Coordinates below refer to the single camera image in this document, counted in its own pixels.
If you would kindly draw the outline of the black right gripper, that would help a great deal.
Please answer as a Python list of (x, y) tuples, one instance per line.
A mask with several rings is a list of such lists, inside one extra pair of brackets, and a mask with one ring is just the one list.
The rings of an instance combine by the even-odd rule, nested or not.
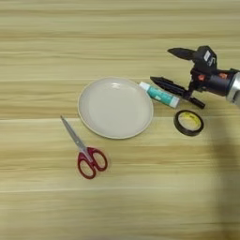
[[(168, 52), (184, 60), (192, 60), (194, 57), (194, 51), (185, 48), (171, 48)], [(226, 97), (229, 93), (231, 80), (233, 78), (232, 70), (217, 69), (205, 72), (194, 67), (190, 71), (190, 74), (191, 82), (188, 89), (191, 91), (210, 92), (222, 97)], [(187, 89), (175, 84), (171, 80), (165, 79), (164, 77), (150, 77), (150, 80), (167, 92), (182, 98), (189, 97)]]

